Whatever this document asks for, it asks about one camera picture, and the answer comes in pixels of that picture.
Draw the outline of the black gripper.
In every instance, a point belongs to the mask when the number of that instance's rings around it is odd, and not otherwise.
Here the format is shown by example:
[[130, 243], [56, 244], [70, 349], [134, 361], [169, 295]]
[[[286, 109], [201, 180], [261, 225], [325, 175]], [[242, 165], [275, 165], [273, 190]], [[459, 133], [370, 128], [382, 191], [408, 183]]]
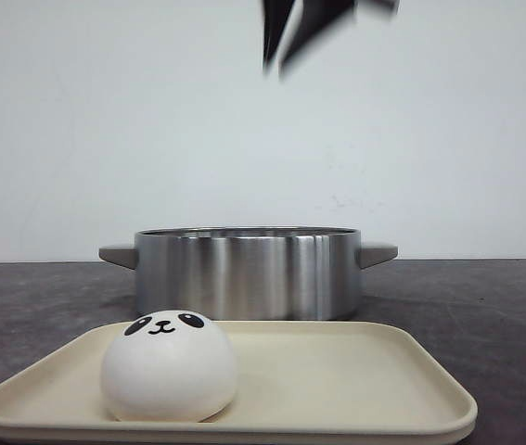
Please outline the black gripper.
[[[294, 0], [262, 0], [263, 9], [263, 73], [271, 68], [282, 35], [286, 29]], [[359, 0], [364, 7], [383, 14], [396, 14], [399, 0]], [[301, 18], [291, 41], [279, 63], [279, 75], [289, 72], [291, 65], [330, 26], [347, 14], [353, 13], [356, 1], [303, 1]]]

